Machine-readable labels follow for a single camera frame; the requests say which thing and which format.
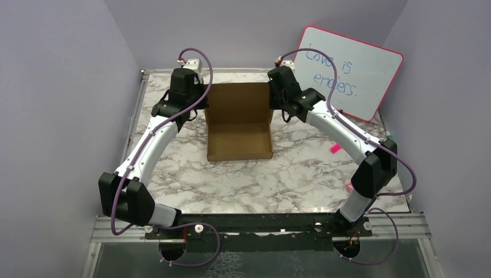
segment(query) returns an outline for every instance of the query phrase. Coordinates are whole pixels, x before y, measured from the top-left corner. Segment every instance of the glass panel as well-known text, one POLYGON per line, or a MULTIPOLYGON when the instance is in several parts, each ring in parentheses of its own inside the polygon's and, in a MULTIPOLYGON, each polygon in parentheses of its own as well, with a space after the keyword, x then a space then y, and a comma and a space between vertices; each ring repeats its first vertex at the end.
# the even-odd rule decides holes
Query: glass panel
MULTIPOLYGON (((384 258, 393 240, 362 242, 357 259, 384 258)), ((184 254, 180 262, 197 263, 211 254, 184 254)), ((200 268, 169 267, 160 263, 156 243, 104 243, 95 277, 429 277, 417 240, 402 240, 389 262, 363 266, 340 259, 334 252, 282 251, 220 253, 212 263, 200 268)))

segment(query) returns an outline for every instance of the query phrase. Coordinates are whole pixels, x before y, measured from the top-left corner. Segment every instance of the cardboard box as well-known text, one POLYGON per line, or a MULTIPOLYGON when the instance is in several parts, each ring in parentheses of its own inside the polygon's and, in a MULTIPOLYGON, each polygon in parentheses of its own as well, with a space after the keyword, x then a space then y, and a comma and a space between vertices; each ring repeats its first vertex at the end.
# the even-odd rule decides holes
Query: cardboard box
POLYGON ((208 161, 273 157, 267 83, 213 84, 208 103, 208 161))

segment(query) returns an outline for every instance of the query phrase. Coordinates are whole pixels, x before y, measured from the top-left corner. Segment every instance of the lavender wall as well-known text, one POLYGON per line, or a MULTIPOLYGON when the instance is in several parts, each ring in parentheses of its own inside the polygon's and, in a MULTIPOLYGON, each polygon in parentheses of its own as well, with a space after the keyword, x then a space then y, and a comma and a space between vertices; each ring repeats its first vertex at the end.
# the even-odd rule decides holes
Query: lavender wall
POLYGON ((491 273, 490 14, 487 0, 409 0, 384 44, 406 59, 382 113, 446 277, 491 273))
POLYGON ((79 277, 139 68, 102 0, 2 1, 0 276, 79 277))
POLYGON ((138 65, 174 68, 194 46, 216 67, 271 67, 314 24, 382 45, 407 0, 105 0, 138 65))

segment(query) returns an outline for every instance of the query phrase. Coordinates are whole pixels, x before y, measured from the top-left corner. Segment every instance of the black mounting plate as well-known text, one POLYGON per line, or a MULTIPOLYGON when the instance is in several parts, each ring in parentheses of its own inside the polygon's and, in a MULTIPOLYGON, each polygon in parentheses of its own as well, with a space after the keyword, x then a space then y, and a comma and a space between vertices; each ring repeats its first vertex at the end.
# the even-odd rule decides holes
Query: black mounting plate
MULTIPOLYGON (((372 235, 371 231, 363 227, 364 222, 368 222, 367 217, 361 218, 347 231, 335 225, 334 213, 183 214, 178 225, 193 222, 203 222, 215 227, 220 234, 221 251, 231 252, 332 251, 333 237, 350 237, 355 231, 360 237, 372 235)), ((205 226, 201 233, 197 233, 195 227, 190 226, 186 231, 189 243, 187 252, 214 252, 217 237, 210 228, 205 226)), ((184 231, 180 229, 170 232, 154 228, 145 238, 182 239, 184 231)))

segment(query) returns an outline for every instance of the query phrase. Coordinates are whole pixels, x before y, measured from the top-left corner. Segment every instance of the marble surface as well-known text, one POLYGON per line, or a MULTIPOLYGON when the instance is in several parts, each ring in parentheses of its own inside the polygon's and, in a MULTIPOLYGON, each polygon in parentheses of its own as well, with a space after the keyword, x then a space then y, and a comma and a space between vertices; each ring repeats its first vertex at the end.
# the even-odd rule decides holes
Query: marble surface
MULTIPOLYGON (((216 73, 214 83, 267 82, 265 72, 216 73)), ((133 145, 143 134, 150 111, 170 84, 170 74, 152 74, 144 95, 133 145)), ((379 119, 354 120, 372 135, 384 138, 379 119)), ((184 124, 158 161, 148 190, 161 204, 185 213, 308 213, 334 212, 346 200, 346 185, 357 169, 335 143, 322 132, 297 119, 284 123, 275 111, 271 130, 273 158, 235 162, 208 162, 203 111, 184 124)), ((399 192, 398 177, 382 192, 399 192)), ((384 196, 375 207, 408 212, 404 197, 384 196)))

